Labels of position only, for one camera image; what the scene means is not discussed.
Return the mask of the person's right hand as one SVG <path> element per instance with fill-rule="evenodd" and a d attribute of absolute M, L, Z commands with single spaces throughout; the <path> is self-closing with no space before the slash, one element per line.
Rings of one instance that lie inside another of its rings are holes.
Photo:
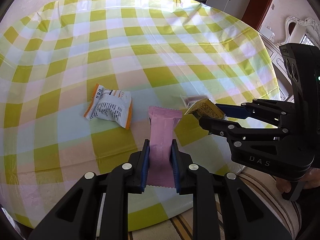
<path fill-rule="evenodd" d="M 305 182 L 304 189 L 312 189 L 319 187 L 320 169 L 310 168 L 300 181 Z M 289 193 L 291 190 L 290 182 L 281 178 L 276 178 L 276 187 L 281 193 Z"/>

